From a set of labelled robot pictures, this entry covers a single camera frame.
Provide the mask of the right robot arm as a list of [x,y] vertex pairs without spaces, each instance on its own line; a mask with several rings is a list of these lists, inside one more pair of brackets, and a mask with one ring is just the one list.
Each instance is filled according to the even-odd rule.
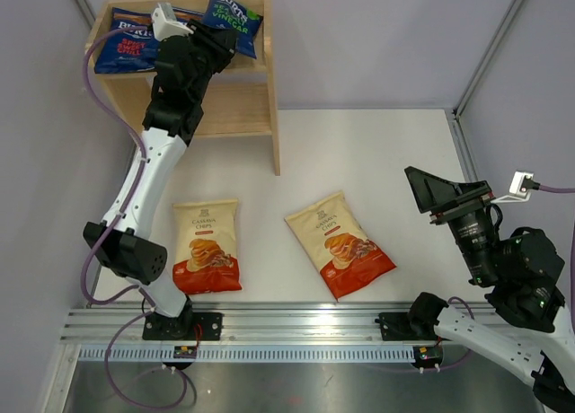
[[453,182],[413,166],[404,170],[417,208],[449,227],[470,273],[470,284],[510,326],[535,343],[527,350],[438,296],[423,292],[407,313],[410,332],[455,341],[513,373],[555,412],[574,410],[574,328],[557,286],[565,265],[543,230],[518,227],[500,238],[503,213],[488,182]]

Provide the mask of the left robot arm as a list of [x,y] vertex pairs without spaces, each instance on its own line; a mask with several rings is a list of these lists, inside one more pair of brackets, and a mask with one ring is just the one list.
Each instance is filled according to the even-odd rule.
[[115,203],[99,223],[84,227],[90,251],[82,267],[81,289],[91,304],[105,305],[121,298],[116,293],[97,299],[89,292],[87,271],[96,259],[128,280],[124,293],[140,291],[152,312],[164,317],[163,329],[172,338],[183,339],[193,331],[194,318],[185,312],[187,296],[165,270],[167,249],[150,240],[151,228],[169,176],[202,120],[209,82],[234,57],[237,33],[200,22],[174,22],[153,33],[159,45],[143,129],[128,129],[137,151]]

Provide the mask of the blue Burts chilli bag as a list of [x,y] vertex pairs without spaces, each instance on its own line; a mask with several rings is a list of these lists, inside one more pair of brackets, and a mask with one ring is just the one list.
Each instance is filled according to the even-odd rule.
[[149,13],[113,7],[110,31],[121,30],[103,44],[94,72],[127,74],[154,69],[158,41],[152,32]]

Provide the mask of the Burts sea salt vinegar bag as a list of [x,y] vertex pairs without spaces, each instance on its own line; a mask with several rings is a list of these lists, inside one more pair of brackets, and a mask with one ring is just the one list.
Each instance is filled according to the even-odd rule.
[[237,33],[235,50],[256,59],[255,37],[263,23],[263,16],[235,0],[208,0],[201,22],[216,29],[233,29]]

